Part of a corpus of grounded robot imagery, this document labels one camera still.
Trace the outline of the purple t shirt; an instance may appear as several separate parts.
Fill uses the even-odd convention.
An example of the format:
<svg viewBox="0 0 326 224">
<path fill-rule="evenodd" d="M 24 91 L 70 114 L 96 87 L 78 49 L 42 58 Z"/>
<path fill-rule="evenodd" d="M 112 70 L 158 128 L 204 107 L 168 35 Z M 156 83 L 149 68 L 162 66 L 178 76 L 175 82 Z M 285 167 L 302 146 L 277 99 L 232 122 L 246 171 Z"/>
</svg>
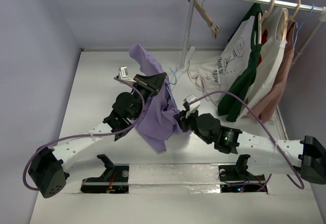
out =
<svg viewBox="0 0 326 224">
<path fill-rule="evenodd" d="M 129 56 L 139 64 L 140 71 L 146 76 L 164 72 L 161 64 L 140 44 L 130 47 Z M 183 132 L 174 118 L 179 110 L 170 93 L 169 83 L 169 78 L 166 77 L 159 93 L 146 102 L 145 111 L 134 127 L 138 134 L 158 153 L 167 150 L 165 141 L 173 134 L 191 134 L 190 131 Z"/>
</svg>

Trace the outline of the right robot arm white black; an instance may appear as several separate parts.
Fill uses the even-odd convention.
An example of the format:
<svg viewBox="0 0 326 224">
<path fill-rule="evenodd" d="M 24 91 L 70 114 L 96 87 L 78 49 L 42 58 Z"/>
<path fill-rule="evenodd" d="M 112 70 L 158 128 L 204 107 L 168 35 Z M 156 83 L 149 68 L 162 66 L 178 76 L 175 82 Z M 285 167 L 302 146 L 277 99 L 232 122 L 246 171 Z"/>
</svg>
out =
<svg viewBox="0 0 326 224">
<path fill-rule="evenodd" d="M 191 131 L 214 149 L 238 155 L 235 175 L 282 174 L 299 176 L 310 183 L 325 184 L 325 147 L 313 136 L 303 140 L 276 140 L 222 126 L 211 114 L 188 114 L 181 111 L 174 117 L 184 132 Z"/>
</svg>

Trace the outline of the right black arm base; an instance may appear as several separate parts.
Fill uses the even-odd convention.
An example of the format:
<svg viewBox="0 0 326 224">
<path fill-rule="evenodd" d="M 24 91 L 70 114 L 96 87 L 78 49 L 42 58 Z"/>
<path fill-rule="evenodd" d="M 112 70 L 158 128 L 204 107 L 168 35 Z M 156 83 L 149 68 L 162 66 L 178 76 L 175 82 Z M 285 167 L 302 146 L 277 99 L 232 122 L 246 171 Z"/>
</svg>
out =
<svg viewBox="0 0 326 224">
<path fill-rule="evenodd" d="M 266 186 L 260 189 L 265 183 L 265 176 L 249 173 L 248 159 L 249 154 L 240 155 L 235 164 L 219 165 L 221 193 L 268 192 Z"/>
</svg>

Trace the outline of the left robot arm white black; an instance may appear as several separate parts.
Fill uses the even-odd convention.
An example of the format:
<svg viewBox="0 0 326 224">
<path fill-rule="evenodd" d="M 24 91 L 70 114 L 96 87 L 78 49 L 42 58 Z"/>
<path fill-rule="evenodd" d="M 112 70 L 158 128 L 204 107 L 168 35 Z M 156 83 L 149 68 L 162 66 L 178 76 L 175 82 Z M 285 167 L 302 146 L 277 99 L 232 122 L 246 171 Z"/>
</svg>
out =
<svg viewBox="0 0 326 224">
<path fill-rule="evenodd" d="M 47 199 L 59 193 L 70 177 L 68 170 L 86 156 L 97 142 L 105 136 L 119 140 L 128 134 L 140 121 L 148 99 L 158 95 L 165 83 L 165 72 L 157 75 L 134 78 L 119 72 L 116 81 L 129 86 L 131 92 L 120 93 L 109 116 L 89 132 L 57 139 L 39 147 L 23 171 L 23 182 L 30 176 L 34 190 Z"/>
</svg>

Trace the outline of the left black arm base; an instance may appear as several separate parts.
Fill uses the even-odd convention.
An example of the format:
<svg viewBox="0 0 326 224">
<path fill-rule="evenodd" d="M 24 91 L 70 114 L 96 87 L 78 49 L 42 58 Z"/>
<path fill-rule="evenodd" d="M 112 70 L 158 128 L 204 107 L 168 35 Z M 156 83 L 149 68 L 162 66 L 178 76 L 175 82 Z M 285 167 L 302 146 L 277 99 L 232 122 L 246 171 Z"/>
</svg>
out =
<svg viewBox="0 0 326 224">
<path fill-rule="evenodd" d="M 129 193 L 129 165 L 114 163 L 105 155 L 97 155 L 105 167 L 104 172 L 99 177 L 83 179 L 80 190 L 82 193 Z"/>
</svg>

